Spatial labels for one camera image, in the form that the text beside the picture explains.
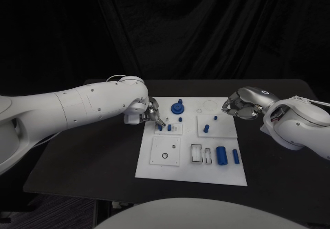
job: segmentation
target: black table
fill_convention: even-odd
[[[228,97],[244,86],[316,99],[302,80],[147,80],[150,96]],[[244,204],[291,220],[330,223],[330,162],[291,151],[260,131],[263,118],[235,118],[248,187],[134,178],[144,124],[123,115],[59,134],[25,184],[26,192],[143,203],[208,198]]]

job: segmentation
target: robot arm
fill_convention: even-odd
[[[235,104],[240,109],[230,110],[230,104]],[[244,87],[225,102],[224,112],[248,120],[255,119],[263,113],[261,131],[271,135],[277,143],[291,150],[300,150],[307,146],[330,160],[330,115],[310,100],[299,96],[280,100],[260,88]]]
[[[121,113],[126,124],[153,120],[165,126],[157,101],[136,76],[55,93],[0,96],[0,174],[45,137]]]

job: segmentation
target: white object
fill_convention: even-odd
[[[136,116],[147,105],[149,91],[143,80],[134,76],[123,77],[120,82],[94,83],[55,93],[0,96],[0,174],[45,137],[121,113],[126,123],[137,124]]]
[[[209,125],[208,133],[205,133],[205,125]],[[218,115],[218,119],[215,120],[214,115],[198,115],[198,136],[214,138],[238,138],[232,116]]]
[[[183,133],[183,126],[182,124],[166,124],[163,130],[159,129],[159,125],[156,125],[155,134],[156,135],[182,135]]]
[[[211,137],[206,138],[198,136],[198,115],[201,114],[198,110],[201,110],[202,114],[205,115],[217,115],[218,118],[224,115],[230,116],[221,110],[221,105],[227,101],[227,98],[156,97],[155,99],[157,100],[160,105],[159,109],[162,118],[166,119],[166,117],[169,117],[169,120],[178,120],[179,117],[182,117],[183,119],[183,134],[176,135],[176,137],[181,138],[181,166],[157,166],[150,164],[153,138],[156,136],[169,137],[169,135],[156,135],[155,123],[146,122],[136,177],[247,186],[247,179],[244,174],[244,159],[237,165],[234,163],[234,156],[230,153],[234,149],[237,149],[238,154],[241,154],[238,139]],[[178,103],[179,99],[182,99],[183,101],[185,112],[182,114],[173,114],[170,111],[170,107],[173,103]],[[218,108],[214,111],[205,108],[206,101],[214,101],[218,104]],[[192,163],[192,144],[202,145],[204,149],[211,149],[211,158],[214,161],[211,165],[205,163],[204,151],[204,163],[199,165]],[[225,146],[227,148],[227,166],[219,166],[217,163],[218,146]]]
[[[153,138],[150,164],[165,166],[181,165],[181,138]]]
[[[192,162],[198,164],[204,163],[202,145],[192,144]]]
[[[280,121],[271,120],[271,114],[280,107],[289,107]],[[330,115],[307,99],[293,97],[280,100],[264,116],[263,132],[268,132],[279,144],[291,150],[307,146],[323,158],[330,160]]]
[[[205,163],[206,165],[212,164],[211,149],[205,149]]]
[[[306,229],[300,224],[255,208],[195,198],[160,199],[137,205],[96,227],[113,228]]]

